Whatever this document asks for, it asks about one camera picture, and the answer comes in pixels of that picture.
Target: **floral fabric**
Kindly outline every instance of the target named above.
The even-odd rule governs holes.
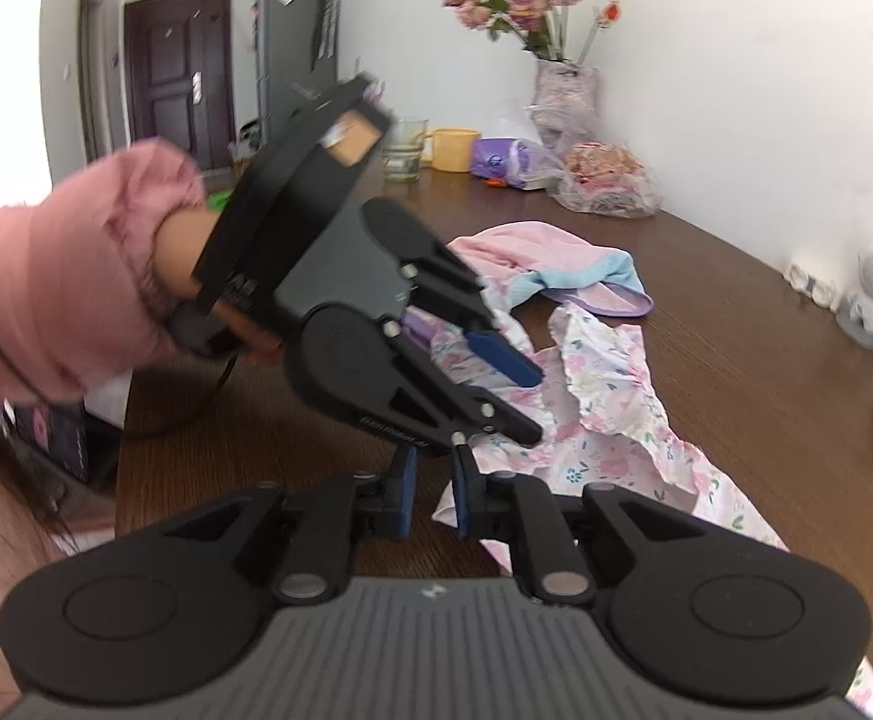
[[[650,381],[639,327],[614,329],[567,303],[550,317],[556,346],[537,352],[509,315],[512,280],[484,278],[484,296],[500,330],[545,372],[540,386],[517,388],[473,356],[457,330],[430,320],[430,353],[454,381],[485,386],[543,426],[543,440],[531,449],[505,437],[475,437],[473,454],[484,473],[510,469],[533,474],[564,495],[581,494],[589,482],[612,482],[785,549],[733,480],[670,429]],[[449,488],[433,517],[455,524]],[[508,570],[507,547],[492,541],[484,545]],[[873,669],[868,661],[860,665],[849,698],[873,717]]]

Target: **pink sleeve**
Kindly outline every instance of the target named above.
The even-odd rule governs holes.
[[[38,206],[0,210],[0,346],[56,400],[172,351],[153,240],[169,214],[205,201],[195,163],[147,141],[81,170]],[[33,397],[0,360],[0,400]]]

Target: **hand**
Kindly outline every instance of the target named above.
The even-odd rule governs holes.
[[[213,211],[177,211],[157,230],[153,268],[176,298],[189,300],[199,293],[200,284],[193,278],[193,268],[218,219],[219,214]],[[250,347],[248,359],[271,364],[283,357],[279,338],[232,304],[218,300],[212,312]]]

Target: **purple package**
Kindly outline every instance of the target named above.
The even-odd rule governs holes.
[[[506,180],[506,168],[514,138],[480,138],[473,147],[470,172],[479,178]]]
[[[541,189],[543,184],[527,175],[534,162],[534,146],[516,138],[482,138],[473,147],[473,164],[470,172],[479,178],[505,181],[514,189]]]

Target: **pink jacket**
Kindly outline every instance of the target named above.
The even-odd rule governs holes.
[[[173,211],[206,195],[197,167],[159,141],[73,175],[34,207],[0,210],[0,345],[48,396],[75,399],[113,375],[173,351],[159,322],[170,301],[150,266]],[[0,402],[32,394],[0,360]],[[0,603],[59,557],[0,487]],[[0,651],[0,710],[17,695]]]

